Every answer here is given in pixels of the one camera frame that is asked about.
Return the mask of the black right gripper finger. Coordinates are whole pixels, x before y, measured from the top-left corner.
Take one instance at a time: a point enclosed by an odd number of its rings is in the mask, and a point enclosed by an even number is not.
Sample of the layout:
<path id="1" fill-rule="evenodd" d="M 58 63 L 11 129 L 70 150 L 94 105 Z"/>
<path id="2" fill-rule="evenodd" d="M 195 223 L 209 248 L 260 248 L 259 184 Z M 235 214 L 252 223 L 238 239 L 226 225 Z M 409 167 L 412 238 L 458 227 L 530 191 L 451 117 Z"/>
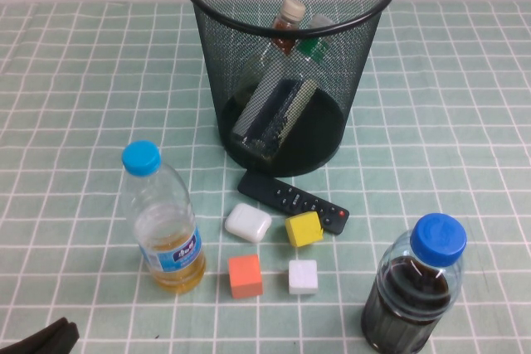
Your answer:
<path id="1" fill-rule="evenodd" d="M 77 325 L 69 322 L 66 327 L 33 353 L 70 353 L 79 337 Z"/>

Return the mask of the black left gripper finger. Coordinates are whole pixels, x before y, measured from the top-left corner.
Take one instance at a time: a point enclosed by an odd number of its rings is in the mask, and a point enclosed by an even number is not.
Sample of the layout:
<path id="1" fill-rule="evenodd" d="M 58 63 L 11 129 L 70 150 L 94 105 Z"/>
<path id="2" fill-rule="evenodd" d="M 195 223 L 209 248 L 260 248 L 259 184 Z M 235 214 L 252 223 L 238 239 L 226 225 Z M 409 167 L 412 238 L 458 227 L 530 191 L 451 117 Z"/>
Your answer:
<path id="1" fill-rule="evenodd" d="M 25 354 L 33 353 L 41 348 L 48 340 L 54 337 L 62 328 L 66 327 L 68 321 L 66 318 L 60 318 L 39 332 L 26 337 L 20 342 L 13 343 L 10 346 L 1 349 L 1 354 Z"/>

